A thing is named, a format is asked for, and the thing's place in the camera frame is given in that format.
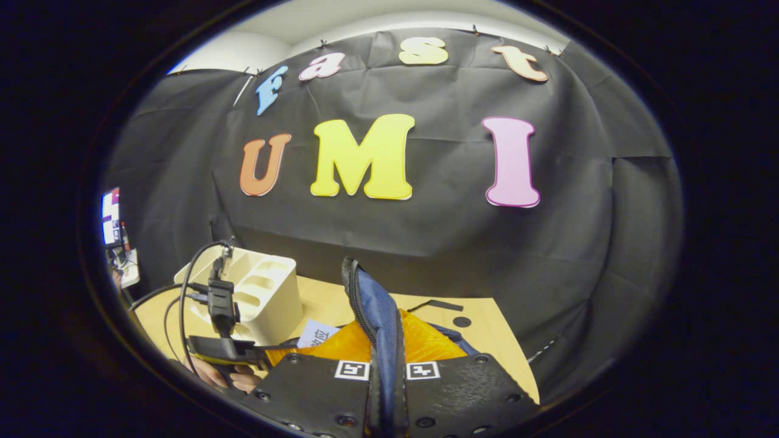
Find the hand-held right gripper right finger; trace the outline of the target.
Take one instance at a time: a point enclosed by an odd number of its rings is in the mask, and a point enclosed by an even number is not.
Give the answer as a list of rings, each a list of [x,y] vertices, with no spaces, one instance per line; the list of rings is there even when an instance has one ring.
[[[396,435],[499,437],[538,404],[487,353],[467,353],[406,311],[397,320]]]

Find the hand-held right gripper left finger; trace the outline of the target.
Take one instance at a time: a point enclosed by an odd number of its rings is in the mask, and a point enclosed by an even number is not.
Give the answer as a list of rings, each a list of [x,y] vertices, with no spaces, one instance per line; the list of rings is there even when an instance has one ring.
[[[241,405],[293,433],[373,437],[370,427],[372,344],[359,326],[305,326],[287,341],[309,347],[267,372]]]

